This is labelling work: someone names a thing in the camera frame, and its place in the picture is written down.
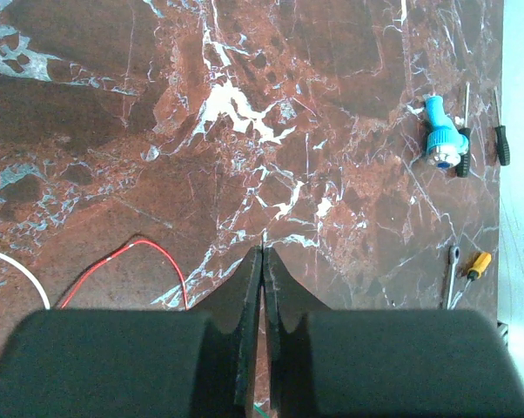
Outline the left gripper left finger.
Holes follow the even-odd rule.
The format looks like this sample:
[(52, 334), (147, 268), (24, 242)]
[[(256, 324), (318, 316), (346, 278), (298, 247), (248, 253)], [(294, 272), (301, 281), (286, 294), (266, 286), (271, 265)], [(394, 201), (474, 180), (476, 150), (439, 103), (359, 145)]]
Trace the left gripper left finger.
[(0, 357), (0, 417), (249, 417), (262, 250), (186, 311), (28, 315)]

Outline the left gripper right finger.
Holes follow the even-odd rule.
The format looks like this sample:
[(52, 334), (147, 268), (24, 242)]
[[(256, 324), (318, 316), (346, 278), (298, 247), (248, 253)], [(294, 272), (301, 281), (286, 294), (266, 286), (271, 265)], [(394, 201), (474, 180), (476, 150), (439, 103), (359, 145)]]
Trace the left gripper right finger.
[(524, 417), (494, 326), (469, 310), (333, 310), (263, 253), (270, 403), (281, 417)]

